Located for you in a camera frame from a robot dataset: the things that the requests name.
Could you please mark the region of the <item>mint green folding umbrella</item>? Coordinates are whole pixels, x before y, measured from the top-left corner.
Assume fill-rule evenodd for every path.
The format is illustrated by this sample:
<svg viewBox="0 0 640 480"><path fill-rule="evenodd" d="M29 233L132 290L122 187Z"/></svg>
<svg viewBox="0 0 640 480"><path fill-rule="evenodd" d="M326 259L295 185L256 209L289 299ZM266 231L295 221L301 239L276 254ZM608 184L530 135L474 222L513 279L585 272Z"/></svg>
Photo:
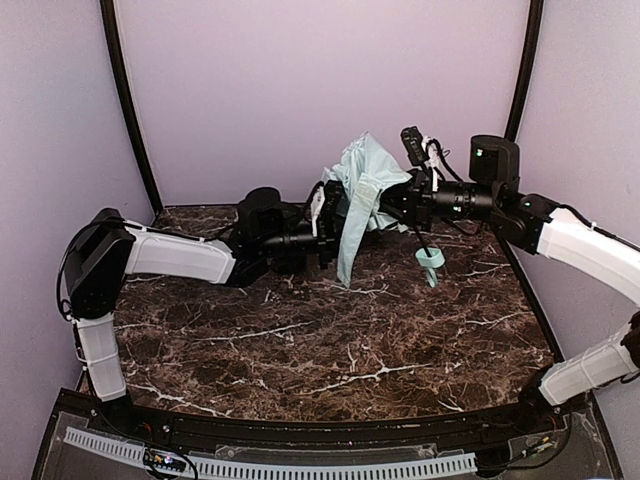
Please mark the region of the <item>mint green folding umbrella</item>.
<svg viewBox="0 0 640 480"><path fill-rule="evenodd" d="M350 287L354 261L367 232L391 229L403 233L409 229L406 221L381 211L381 196L391 187L409 181L410 174L371 133L364 132L343 150L339 163L324 170L322 179L340 182L346 196L346 204L338 208L344 225L337 278Z"/></svg>

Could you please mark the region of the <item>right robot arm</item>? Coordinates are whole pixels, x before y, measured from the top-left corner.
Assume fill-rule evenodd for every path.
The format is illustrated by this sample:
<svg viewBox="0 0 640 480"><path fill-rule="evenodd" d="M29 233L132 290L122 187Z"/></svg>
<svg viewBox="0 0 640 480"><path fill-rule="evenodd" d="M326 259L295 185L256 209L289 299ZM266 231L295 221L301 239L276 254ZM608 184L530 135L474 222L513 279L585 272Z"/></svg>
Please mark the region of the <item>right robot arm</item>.
<svg viewBox="0 0 640 480"><path fill-rule="evenodd" d="M494 135L470 140L469 181L446 181L438 140L417 127L400 138L413 166L409 180L385 190L380 209L408 227L428 230L432 221L485 222L497 238L531 254L565 263L639 301L639 248L595 223L574 207L519 190L520 149ZM639 376L639 317L566 361L537 373L521 392L530 405L558 406L593 388Z"/></svg>

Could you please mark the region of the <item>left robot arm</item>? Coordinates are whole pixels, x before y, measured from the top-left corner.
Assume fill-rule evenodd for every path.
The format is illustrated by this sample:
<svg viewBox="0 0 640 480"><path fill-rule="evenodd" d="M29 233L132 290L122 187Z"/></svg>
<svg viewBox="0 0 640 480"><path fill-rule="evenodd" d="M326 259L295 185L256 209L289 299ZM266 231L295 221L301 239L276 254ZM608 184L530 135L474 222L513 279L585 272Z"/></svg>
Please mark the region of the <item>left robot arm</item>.
<svg viewBox="0 0 640 480"><path fill-rule="evenodd" d="M93 390L102 402L127 394L114 331L114 311L125 280L156 274L244 288L270 271L302 271L317 255L321 268L336 258L341 236L338 181L318 182L307 202L282 200L257 188L237 205L237 219L210 237L166 233L105 208L82 227L63 254L56 302L71 322Z"/></svg>

